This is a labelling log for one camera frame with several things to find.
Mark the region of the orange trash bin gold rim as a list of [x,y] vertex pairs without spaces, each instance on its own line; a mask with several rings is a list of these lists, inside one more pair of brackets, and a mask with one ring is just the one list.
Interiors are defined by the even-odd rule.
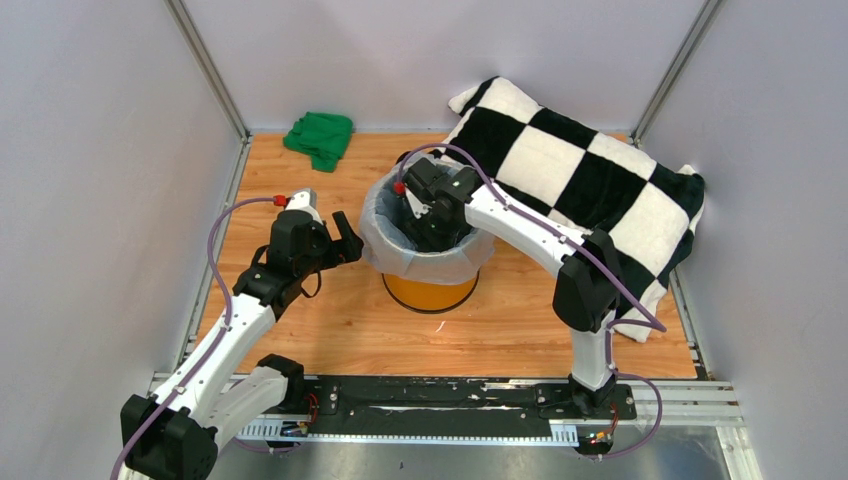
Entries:
[[441,314],[465,303],[474,293],[480,275],[453,285],[424,283],[387,274],[381,277],[384,288],[399,305],[416,313]]

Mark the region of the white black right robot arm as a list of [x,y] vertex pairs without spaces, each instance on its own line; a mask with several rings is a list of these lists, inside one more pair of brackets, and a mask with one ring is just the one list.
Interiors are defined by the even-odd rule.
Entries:
[[425,226],[490,233],[555,278],[552,309],[572,342],[565,404],[584,418],[607,409],[616,386],[610,324],[621,297],[611,237],[586,236],[543,217],[470,166],[447,173],[420,159],[401,174],[395,189]]

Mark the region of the translucent blue plastic bag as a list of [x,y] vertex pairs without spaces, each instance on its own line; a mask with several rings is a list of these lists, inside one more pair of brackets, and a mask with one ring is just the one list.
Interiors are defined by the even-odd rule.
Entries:
[[458,244],[441,252],[419,251],[399,228],[402,201],[393,190],[394,166],[368,190],[358,227],[363,259],[379,273],[438,285],[457,285],[476,276],[495,252],[495,237],[473,229]]

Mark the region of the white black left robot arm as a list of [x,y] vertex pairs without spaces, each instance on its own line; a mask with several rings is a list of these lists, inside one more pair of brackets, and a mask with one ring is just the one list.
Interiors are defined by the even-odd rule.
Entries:
[[255,343],[305,295],[312,275],[358,261],[363,242],[346,215],[333,213],[340,234],[302,209],[287,209],[272,223],[208,335],[152,394],[131,396],[121,413],[124,447],[113,479],[205,479],[219,452],[271,407],[298,411],[306,400],[301,364],[280,355],[261,360],[239,384],[227,385]]

